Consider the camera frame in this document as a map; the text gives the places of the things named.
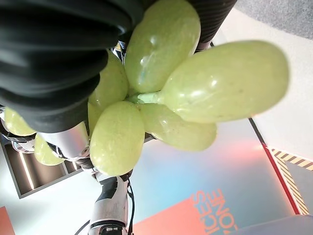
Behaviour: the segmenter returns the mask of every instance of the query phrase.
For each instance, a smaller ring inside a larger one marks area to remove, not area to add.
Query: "yellow black striped tape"
[[[307,206],[305,205],[304,200],[301,196],[301,193],[299,192],[299,189],[297,188],[285,162],[290,162],[290,163],[296,164],[296,165],[303,167],[305,169],[308,169],[308,170],[313,170],[313,163],[308,161],[308,160],[304,160],[300,157],[284,153],[284,152],[279,151],[277,149],[272,149],[271,151],[272,151],[273,156],[275,156],[277,165],[280,168],[281,172],[283,173],[285,181],[286,181],[287,185],[289,186],[291,193],[293,194],[293,196],[296,200],[296,204],[299,208],[300,213],[301,214],[309,214],[309,210],[308,210]]]

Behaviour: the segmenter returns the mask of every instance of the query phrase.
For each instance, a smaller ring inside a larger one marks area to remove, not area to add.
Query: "grape stem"
[[[151,103],[160,103],[158,97],[158,92],[146,93],[146,94],[136,94],[127,99],[129,102],[134,104],[151,104]]]

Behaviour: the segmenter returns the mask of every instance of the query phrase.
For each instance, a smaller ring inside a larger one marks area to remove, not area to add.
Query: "black wire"
[[[129,187],[131,189],[131,192],[127,191],[127,193],[129,195],[129,197],[132,199],[133,208],[132,208],[132,217],[131,217],[131,220],[129,222],[129,227],[128,227],[128,235],[132,235],[132,233],[133,233],[133,220],[134,220],[134,213],[135,213],[135,199],[134,199],[134,191],[133,191],[130,180],[129,180]]]
[[[79,235],[79,233],[90,223],[90,220],[88,220],[74,235]]]

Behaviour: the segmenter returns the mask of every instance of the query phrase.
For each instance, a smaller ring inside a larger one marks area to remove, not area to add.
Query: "green grape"
[[[138,93],[162,89],[171,72],[192,55],[200,37],[200,20],[185,0],[159,0],[135,28],[125,71]]]
[[[109,105],[125,99],[128,81],[122,62],[108,50],[108,64],[100,72],[100,82],[89,97],[89,103],[101,111]]]
[[[214,123],[186,122],[161,104],[142,104],[139,108],[145,131],[178,149],[202,151],[216,138]]]
[[[229,121],[271,108],[288,83],[288,63],[279,48],[261,41],[234,42],[184,61],[154,99],[186,121]]]
[[[7,129],[14,135],[30,136],[36,132],[28,126],[17,112],[9,107],[4,110],[4,121]]]
[[[88,121],[89,121],[89,132],[90,136],[92,136],[94,127],[101,115],[101,111],[97,109],[96,106],[88,103]]]
[[[90,141],[90,159],[102,173],[123,175],[136,165],[144,142],[144,125],[139,110],[121,101],[100,116]]]
[[[40,136],[35,137],[35,158],[43,165],[58,165],[64,159],[56,157],[46,141]]]

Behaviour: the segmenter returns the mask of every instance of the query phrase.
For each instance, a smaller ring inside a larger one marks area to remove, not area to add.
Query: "white ceiling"
[[[313,41],[272,28],[237,9],[231,10],[221,31],[228,42],[266,40],[285,52],[291,68],[288,94],[254,120],[269,146],[313,160]]]

